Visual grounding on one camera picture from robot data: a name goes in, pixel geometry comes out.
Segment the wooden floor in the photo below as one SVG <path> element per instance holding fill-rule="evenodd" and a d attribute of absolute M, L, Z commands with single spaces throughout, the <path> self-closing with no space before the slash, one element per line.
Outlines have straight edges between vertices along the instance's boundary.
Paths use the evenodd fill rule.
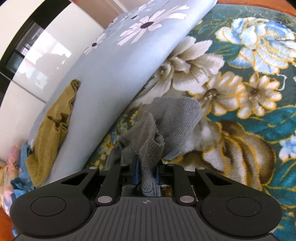
<path fill-rule="evenodd" d="M 266 7 L 296 17 L 296 9 L 285 0 L 218 0 L 217 3 Z"/>

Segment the plush blanket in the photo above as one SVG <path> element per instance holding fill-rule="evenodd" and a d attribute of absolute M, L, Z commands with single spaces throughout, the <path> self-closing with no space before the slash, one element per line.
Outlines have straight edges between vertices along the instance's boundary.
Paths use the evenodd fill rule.
<path fill-rule="evenodd" d="M 296 240 L 296 18 L 259 7 L 216 5 L 178 44 L 118 118 L 87 162 L 105 168 L 137 109 L 157 96 L 189 96 L 204 111 L 188 153 L 203 166 L 273 196 L 275 232 Z"/>

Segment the daisy print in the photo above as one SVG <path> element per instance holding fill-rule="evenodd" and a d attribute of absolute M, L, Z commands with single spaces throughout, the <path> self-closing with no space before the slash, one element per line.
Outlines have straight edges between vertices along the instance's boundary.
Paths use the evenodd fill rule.
<path fill-rule="evenodd" d="M 161 28 L 162 24 L 160 22 L 165 19 L 169 19 L 169 18 L 185 19 L 188 16 L 187 14 L 179 13 L 176 11 L 189 9 L 189 8 L 190 7 L 188 7 L 187 5 L 175 6 L 172 9 L 168 10 L 167 12 L 165 11 L 166 9 L 163 9 L 161 11 L 154 13 L 151 17 L 146 16 L 140 19 L 139 23 L 133 24 L 132 26 L 129 27 L 128 30 L 124 31 L 120 35 L 120 37 L 123 37 L 123 39 L 117 45 L 121 46 L 135 36 L 136 37 L 133 39 L 131 43 L 133 44 L 137 42 L 147 30 L 151 32 L 158 28 Z"/>
<path fill-rule="evenodd" d="M 86 48 L 84 51 L 85 55 L 88 55 L 91 51 L 96 49 L 98 47 L 98 44 L 101 44 L 103 42 L 103 39 L 106 38 L 106 34 L 101 34 L 95 42 L 93 42 L 90 46 Z"/>

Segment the silver screw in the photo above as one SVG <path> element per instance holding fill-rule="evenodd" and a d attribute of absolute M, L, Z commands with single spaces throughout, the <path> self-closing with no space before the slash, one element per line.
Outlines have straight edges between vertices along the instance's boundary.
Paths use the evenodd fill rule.
<path fill-rule="evenodd" d="M 194 201 L 194 197 L 191 196 L 182 196 L 180 197 L 180 201 L 184 203 L 191 203 Z"/>
<path fill-rule="evenodd" d="M 109 203 L 112 201 L 112 198 L 109 196 L 101 196 L 98 198 L 98 202 L 100 203 Z"/>

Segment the beige flower print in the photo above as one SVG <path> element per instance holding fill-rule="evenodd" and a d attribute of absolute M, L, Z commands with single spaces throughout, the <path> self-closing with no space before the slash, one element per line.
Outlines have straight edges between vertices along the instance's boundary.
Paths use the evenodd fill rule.
<path fill-rule="evenodd" d="M 170 89 L 198 92 L 209 76 L 218 73 L 224 65 L 222 55 L 206 54 L 212 40 L 195 42 L 186 36 L 154 73 L 152 79 L 132 103 L 133 107 L 149 104 L 155 97 Z"/>
<path fill-rule="evenodd" d="M 242 77 L 232 72 L 223 75 L 219 72 L 199 88 L 198 92 L 192 94 L 193 98 L 200 102 L 204 115 L 213 113 L 221 116 L 239 107 L 242 92 L 244 92 Z"/>
<path fill-rule="evenodd" d="M 276 109 L 275 102 L 281 100 L 281 93 L 276 91 L 280 82 L 277 80 L 271 82 L 266 75 L 259 77 L 258 73 L 254 73 L 249 82 L 244 85 L 240 109 L 237 112 L 239 118 L 247 119 L 251 114 L 263 116 L 265 109 Z"/>

